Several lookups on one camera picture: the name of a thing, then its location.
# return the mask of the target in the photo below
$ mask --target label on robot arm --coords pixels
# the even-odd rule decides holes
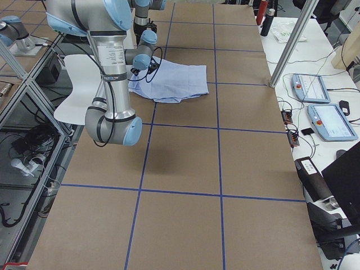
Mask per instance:
[[[125,53],[123,46],[97,46],[100,65],[116,66],[125,65]]]
[[[304,169],[308,172],[308,174],[317,173],[314,165],[310,162],[310,160],[302,160],[301,163],[303,164]]]

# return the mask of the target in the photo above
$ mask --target light blue cloth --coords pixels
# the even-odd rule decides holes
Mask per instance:
[[[147,70],[141,71],[131,80],[143,78]],[[148,75],[148,80],[155,72]],[[200,97],[208,94],[206,83],[206,66],[187,66],[163,60],[154,79],[147,83],[129,81],[129,91],[142,97],[162,103],[179,103],[186,98]]]

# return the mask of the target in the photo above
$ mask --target white table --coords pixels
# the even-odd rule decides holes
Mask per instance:
[[[284,17],[275,17],[273,24],[276,23],[285,23],[289,21],[296,21],[296,18],[284,18]],[[315,19],[310,19],[303,35],[307,38],[306,41],[298,42],[289,63],[294,61],[304,61],[311,60],[316,61],[323,57],[329,56],[327,58],[321,59],[316,62],[295,62],[293,64],[288,64],[279,80],[278,84],[275,87],[276,95],[278,96],[278,100],[285,100],[292,105],[293,109],[300,108],[301,103],[293,100],[287,94],[287,90],[291,97],[296,97],[291,89],[290,80],[293,73],[306,73],[306,74],[319,74],[323,75],[323,80],[328,89],[335,88],[356,88],[354,82],[348,73],[344,72],[338,75],[333,76],[324,76],[340,73],[343,70],[334,69],[331,65],[331,60],[335,56],[335,52],[333,52],[332,46],[324,35],[322,29]],[[264,47],[264,51],[266,53],[266,58],[268,61],[268,66],[270,69],[270,73],[272,74],[276,64],[272,64],[272,62],[277,63],[282,51],[285,48],[286,43],[278,43],[275,36],[272,34],[271,30],[267,37],[262,37],[262,43]],[[331,98],[331,103],[338,104],[340,100],[346,100],[349,102],[350,107],[350,115],[348,116],[349,120],[360,118],[360,94],[356,91],[349,90],[351,92],[340,92],[340,91],[329,91],[329,95]],[[308,103],[304,103],[305,108],[302,110],[295,110],[292,112],[292,119],[294,124],[302,130],[304,128],[313,128],[308,117],[307,106]],[[289,109],[290,106],[284,102],[279,103],[280,109],[284,107],[284,109]],[[354,130],[360,134],[360,125],[354,125]],[[313,142],[309,136],[302,136],[305,138],[311,145]],[[336,157],[336,151],[339,149],[348,150],[353,145],[355,145],[359,140],[352,142],[324,142],[317,134],[313,134],[316,147],[316,153],[312,158],[314,164],[318,168],[319,171],[322,171],[325,167],[331,164]],[[299,139],[300,146],[295,147],[292,153],[294,160],[303,158],[306,156],[310,156],[311,148],[310,146],[304,142],[302,139]],[[324,269],[329,269],[329,267],[333,263],[338,263],[335,260],[327,260],[319,249],[321,254],[322,264]],[[347,255],[341,265],[341,270],[358,270],[360,266],[360,254]]]

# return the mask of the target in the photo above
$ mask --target white towel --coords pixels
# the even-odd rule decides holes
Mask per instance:
[[[133,75],[131,80],[143,78],[146,72],[147,70],[143,70],[138,76]],[[150,83],[145,79],[139,82],[129,81],[129,91],[162,103],[179,103],[186,98],[200,97],[209,93],[206,66],[187,66],[162,60]]]

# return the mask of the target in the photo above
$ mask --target black computer monitor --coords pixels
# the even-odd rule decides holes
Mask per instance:
[[[360,142],[322,171],[323,178],[352,225],[360,225]]]

